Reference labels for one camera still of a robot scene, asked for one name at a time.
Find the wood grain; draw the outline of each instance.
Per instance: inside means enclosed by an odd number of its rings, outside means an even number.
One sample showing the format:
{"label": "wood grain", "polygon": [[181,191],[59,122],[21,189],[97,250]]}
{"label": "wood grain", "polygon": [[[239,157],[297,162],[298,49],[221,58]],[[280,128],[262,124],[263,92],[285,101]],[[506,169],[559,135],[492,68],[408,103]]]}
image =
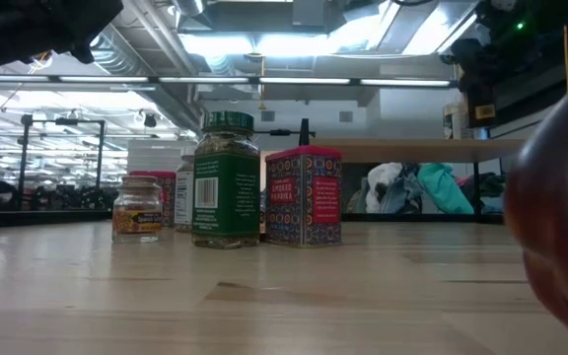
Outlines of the wood grain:
{"label": "wood grain", "polygon": [[568,354],[504,227],[343,227],[339,248],[227,251],[0,229],[0,354]]}
{"label": "wood grain", "polygon": [[332,148],[343,163],[479,163],[516,154],[523,140],[312,139]]}

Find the green lid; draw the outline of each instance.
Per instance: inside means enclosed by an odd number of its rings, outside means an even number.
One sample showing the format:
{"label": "green lid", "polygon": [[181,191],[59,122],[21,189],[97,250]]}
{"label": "green lid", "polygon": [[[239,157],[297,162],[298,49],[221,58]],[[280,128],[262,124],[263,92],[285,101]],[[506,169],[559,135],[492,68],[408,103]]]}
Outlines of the green lid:
{"label": "green lid", "polygon": [[253,132],[253,116],[244,112],[211,112],[203,121],[203,130],[242,129]]}

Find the patterned tin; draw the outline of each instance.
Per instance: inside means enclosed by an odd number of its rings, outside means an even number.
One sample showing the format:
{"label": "patterned tin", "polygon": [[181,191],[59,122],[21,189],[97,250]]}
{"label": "patterned tin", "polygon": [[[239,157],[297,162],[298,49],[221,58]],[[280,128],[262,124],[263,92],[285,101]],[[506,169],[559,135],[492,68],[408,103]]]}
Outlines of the patterned tin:
{"label": "patterned tin", "polygon": [[341,244],[341,155],[302,146],[266,157],[266,241],[316,248]]}

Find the spice jar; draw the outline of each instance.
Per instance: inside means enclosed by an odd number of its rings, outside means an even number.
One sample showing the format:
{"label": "spice jar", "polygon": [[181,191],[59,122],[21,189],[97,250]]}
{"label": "spice jar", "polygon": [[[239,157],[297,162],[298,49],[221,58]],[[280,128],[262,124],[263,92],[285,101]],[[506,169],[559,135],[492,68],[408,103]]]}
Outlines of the spice jar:
{"label": "spice jar", "polygon": [[235,249],[259,241],[259,149],[250,138],[253,117],[212,112],[194,157],[192,242]]}
{"label": "spice jar", "polygon": [[192,199],[194,198],[194,151],[196,147],[181,148],[181,164],[177,169],[175,196],[175,229],[192,230]]}
{"label": "spice jar", "polygon": [[113,204],[114,242],[156,242],[162,232],[161,188],[156,177],[123,177]]}

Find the jar lid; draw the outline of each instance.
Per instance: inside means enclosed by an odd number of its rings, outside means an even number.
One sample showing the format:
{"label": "jar lid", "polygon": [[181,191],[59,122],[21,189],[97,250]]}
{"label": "jar lid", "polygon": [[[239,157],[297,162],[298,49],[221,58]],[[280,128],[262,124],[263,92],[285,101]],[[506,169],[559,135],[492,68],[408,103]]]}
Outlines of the jar lid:
{"label": "jar lid", "polygon": [[253,116],[244,112],[218,111],[205,116],[203,130],[243,129],[253,132]]}
{"label": "jar lid", "polygon": [[153,187],[157,183],[156,177],[122,177],[122,184],[131,186],[131,185],[139,185],[139,186],[146,186],[149,185]]}
{"label": "jar lid", "polygon": [[195,152],[196,152],[196,146],[187,146],[187,147],[181,148],[181,156],[182,157],[193,156]]}

